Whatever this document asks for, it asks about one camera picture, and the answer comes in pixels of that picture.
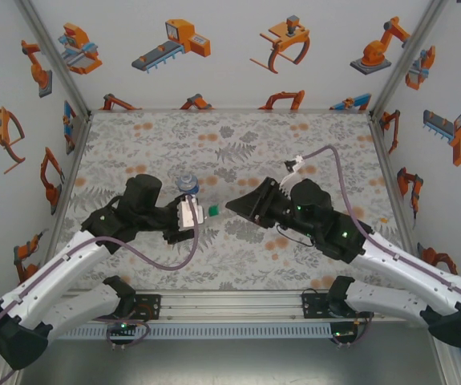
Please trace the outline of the clear bottle green label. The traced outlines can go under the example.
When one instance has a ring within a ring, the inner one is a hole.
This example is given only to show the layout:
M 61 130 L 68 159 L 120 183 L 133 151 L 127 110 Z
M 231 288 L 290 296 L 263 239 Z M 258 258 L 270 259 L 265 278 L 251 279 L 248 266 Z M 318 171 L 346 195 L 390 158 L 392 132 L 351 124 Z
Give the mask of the clear bottle green label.
M 223 215 L 220 208 L 222 205 L 223 203 L 202 205 L 197 201 L 195 207 L 199 222 L 206 221 L 213 217 L 221 217 Z

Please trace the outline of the clear bottle blue label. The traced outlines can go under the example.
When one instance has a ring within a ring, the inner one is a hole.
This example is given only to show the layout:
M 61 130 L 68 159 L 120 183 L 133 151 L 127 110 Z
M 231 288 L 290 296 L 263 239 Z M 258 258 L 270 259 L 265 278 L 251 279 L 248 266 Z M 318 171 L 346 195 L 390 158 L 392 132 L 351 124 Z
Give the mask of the clear bottle blue label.
M 195 196 L 200 191 L 199 180 L 192 173 L 178 176 L 176 186 L 184 197 Z

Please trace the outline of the floral tablecloth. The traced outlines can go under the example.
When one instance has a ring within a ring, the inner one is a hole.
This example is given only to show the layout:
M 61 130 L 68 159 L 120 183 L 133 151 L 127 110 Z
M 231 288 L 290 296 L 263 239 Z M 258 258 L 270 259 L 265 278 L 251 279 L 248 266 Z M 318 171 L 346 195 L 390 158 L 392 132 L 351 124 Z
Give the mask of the floral tablecloth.
M 198 178 L 202 205 L 225 205 L 267 176 L 282 179 L 285 162 L 298 155 L 308 156 L 301 175 L 326 190 L 335 209 L 352 209 L 388 241 L 402 244 L 364 115 L 263 111 L 96 114 L 58 244 L 140 173 L 162 181 L 159 205 L 177 197 L 176 179 L 186 173 Z M 339 275 L 391 284 L 382 274 L 323 256 L 303 236 L 262 229 L 229 211 L 208 219 L 198 241 L 168 245 L 160 233 L 140 233 L 132 247 L 168 270 L 121 249 L 75 288 L 91 289 L 113 275 L 139 290 L 327 289 Z

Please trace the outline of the green-lit controller board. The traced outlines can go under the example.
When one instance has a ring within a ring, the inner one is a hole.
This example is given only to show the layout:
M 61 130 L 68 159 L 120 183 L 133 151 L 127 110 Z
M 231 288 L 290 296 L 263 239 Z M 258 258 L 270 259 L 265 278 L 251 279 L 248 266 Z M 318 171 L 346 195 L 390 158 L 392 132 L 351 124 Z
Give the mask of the green-lit controller board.
M 107 332 L 110 337 L 134 337 L 136 328 L 136 324 L 114 322 L 107 326 Z
M 358 327 L 353 323 L 332 323 L 330 329 L 333 340 L 339 343 L 352 343 L 358 337 Z

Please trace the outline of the aluminium side rail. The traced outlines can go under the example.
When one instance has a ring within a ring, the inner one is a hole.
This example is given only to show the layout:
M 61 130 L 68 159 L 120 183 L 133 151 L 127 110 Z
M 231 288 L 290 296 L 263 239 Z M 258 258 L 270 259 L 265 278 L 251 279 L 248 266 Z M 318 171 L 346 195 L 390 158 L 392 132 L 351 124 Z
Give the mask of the aluminium side rail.
M 60 198 L 58 215 L 56 217 L 55 227 L 51 234 L 51 241 L 47 250 L 47 260 L 51 259 L 55 255 L 55 250 L 59 242 L 61 230 L 63 227 L 64 218 L 67 214 L 71 193 L 75 185 L 75 178 L 79 170 L 79 166 L 83 157 L 84 148 L 87 142 L 87 137 L 91 129 L 91 116 L 88 116 L 80 126 L 81 130 L 79 133 L 79 141 L 75 147 L 75 155 L 73 157 L 73 164 L 71 172 L 67 178 L 66 187 L 63 190 L 62 197 Z
M 386 190 L 390 198 L 394 219 L 399 230 L 401 242 L 403 246 L 408 246 L 410 238 L 408 237 L 408 233 L 406 231 L 406 223 L 402 215 L 402 206 L 400 205 L 397 185 L 395 184 L 395 178 L 386 146 L 382 139 L 381 129 L 371 113 L 368 115 L 368 122 L 370 125 L 375 151 L 377 152 L 378 161 L 386 184 Z

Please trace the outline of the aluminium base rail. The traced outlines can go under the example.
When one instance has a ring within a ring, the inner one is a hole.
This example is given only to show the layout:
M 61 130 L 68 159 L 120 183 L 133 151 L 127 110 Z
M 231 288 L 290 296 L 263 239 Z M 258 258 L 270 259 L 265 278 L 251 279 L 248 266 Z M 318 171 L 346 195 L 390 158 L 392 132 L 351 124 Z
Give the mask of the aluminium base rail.
M 149 323 L 304 322 L 301 294 L 308 290 L 141 290 L 137 294 L 161 296 L 159 319 Z

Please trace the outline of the aluminium frame post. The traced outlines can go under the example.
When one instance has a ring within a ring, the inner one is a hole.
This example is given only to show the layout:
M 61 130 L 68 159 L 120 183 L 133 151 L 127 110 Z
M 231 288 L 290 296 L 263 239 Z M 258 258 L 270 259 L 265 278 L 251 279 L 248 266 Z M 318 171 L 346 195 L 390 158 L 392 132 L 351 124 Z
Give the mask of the aluminium frame post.
M 79 88 L 75 84 L 71 73 L 63 62 L 59 50 L 53 43 L 51 34 L 47 26 L 38 15 L 37 10 L 31 0 L 12 0 L 17 6 L 18 11 L 25 20 L 26 24 L 33 33 L 38 45 L 45 53 L 60 82 L 64 86 L 66 93 L 71 97 L 71 101 L 77 107 L 77 112 L 88 121 L 91 117 L 91 109 L 87 106 Z
M 4 367 L 0 370 L 0 385 L 19 385 L 21 375 L 24 370 L 14 371 L 10 367 Z
M 446 385 L 461 385 L 461 351 L 445 345 L 439 353 L 439 361 Z
M 436 22 L 439 20 L 441 13 L 446 8 L 450 0 L 430 0 L 427 8 L 424 10 L 423 15 L 419 19 L 413 34 L 409 38 L 406 47 L 399 61 L 395 64 L 394 70 L 388 78 L 386 85 L 380 92 L 376 104 L 371 110 L 371 119 L 373 121 L 379 120 L 382 113 L 390 102 L 398 86 L 404 79 L 404 75 L 408 72 L 410 65 L 413 63 L 415 56 L 422 49 L 427 36 L 431 33 Z

